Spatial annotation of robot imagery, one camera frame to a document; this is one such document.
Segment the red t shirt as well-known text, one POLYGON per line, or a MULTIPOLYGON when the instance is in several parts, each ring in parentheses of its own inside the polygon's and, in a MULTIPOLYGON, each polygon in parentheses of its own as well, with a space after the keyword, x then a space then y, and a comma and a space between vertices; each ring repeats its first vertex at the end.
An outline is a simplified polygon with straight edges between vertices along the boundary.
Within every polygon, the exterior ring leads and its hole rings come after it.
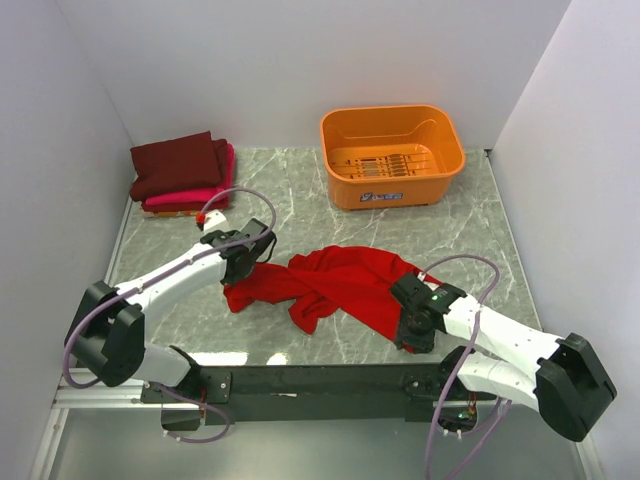
POLYGON ((396 339, 401 305, 391 286, 420 269, 399 255, 364 246, 329 246, 296 255, 288 264, 258 264, 238 283, 223 288, 231 312, 255 302, 292 301, 289 316, 311 335, 318 322, 341 310, 390 341, 396 339))

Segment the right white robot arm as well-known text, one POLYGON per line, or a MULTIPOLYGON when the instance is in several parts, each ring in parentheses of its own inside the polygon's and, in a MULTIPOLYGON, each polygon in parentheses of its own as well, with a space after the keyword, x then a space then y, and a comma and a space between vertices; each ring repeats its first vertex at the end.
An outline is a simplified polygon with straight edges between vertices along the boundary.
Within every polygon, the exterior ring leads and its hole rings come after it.
POLYGON ((439 366, 444 395, 487 393, 540 414, 557 434, 581 442, 617 396, 584 337, 562 338, 518 323, 463 290, 406 274, 390 288, 401 306, 394 342, 427 353, 436 333, 472 342, 451 351, 439 366))

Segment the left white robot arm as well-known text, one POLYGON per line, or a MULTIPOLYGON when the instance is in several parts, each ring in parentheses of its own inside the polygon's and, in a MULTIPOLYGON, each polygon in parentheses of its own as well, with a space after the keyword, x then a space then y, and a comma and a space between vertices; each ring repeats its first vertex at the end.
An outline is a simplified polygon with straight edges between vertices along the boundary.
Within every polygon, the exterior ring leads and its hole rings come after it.
POLYGON ((247 278, 277 242, 272 228, 252 219, 243 229, 211 230, 174 260, 137 279, 86 289, 64 341, 63 376, 78 389, 129 379, 164 386, 176 401, 193 399, 202 367, 175 346, 147 338, 147 327, 195 291, 247 278))

